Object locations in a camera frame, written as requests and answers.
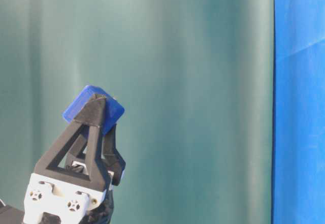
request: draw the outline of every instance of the black 3d-printed part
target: black 3d-printed part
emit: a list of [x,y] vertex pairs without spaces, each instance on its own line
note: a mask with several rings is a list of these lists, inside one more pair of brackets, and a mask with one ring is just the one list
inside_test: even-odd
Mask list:
[[[102,161],[105,97],[94,94],[66,130],[57,138],[50,149],[36,163],[34,173],[65,181],[86,188],[104,191],[110,184],[110,176]],[[88,133],[85,164],[88,175],[60,168],[58,165],[76,140]]]
[[22,224],[24,212],[9,205],[0,208],[1,224]]
[[116,149],[115,140],[116,125],[104,136],[103,139],[103,159],[106,169],[114,172],[112,184],[118,186],[120,184],[122,173],[125,169],[125,161]]

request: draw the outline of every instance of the blue fabric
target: blue fabric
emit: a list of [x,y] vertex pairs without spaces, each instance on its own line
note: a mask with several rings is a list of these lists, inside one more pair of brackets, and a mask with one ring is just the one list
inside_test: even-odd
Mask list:
[[124,108],[114,98],[99,87],[90,85],[86,86],[63,112],[62,116],[67,122],[71,122],[78,112],[84,107],[90,97],[95,93],[106,96],[105,122],[102,128],[102,132],[105,135],[123,115]]
[[325,223],[325,0],[275,0],[273,223]]

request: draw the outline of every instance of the white bracket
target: white bracket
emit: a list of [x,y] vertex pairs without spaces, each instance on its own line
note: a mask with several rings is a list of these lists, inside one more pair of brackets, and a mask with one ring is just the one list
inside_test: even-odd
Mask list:
[[39,224],[43,213],[57,215],[61,224],[78,224],[87,210],[97,208],[104,192],[81,187],[36,173],[30,176],[24,205],[25,224]]

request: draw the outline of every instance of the blue block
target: blue block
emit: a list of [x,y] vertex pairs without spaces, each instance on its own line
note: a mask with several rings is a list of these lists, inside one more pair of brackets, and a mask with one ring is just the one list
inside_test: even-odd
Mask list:
[[70,123],[95,93],[106,96],[105,122],[102,128],[102,132],[105,135],[123,115],[124,108],[114,98],[99,87],[87,85],[63,112],[62,116],[67,122]]

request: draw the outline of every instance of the green backdrop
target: green backdrop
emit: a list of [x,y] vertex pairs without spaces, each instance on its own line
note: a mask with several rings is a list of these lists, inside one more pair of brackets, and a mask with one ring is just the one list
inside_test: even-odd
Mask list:
[[0,0],[0,198],[86,84],[126,113],[112,223],[271,222],[273,0]]

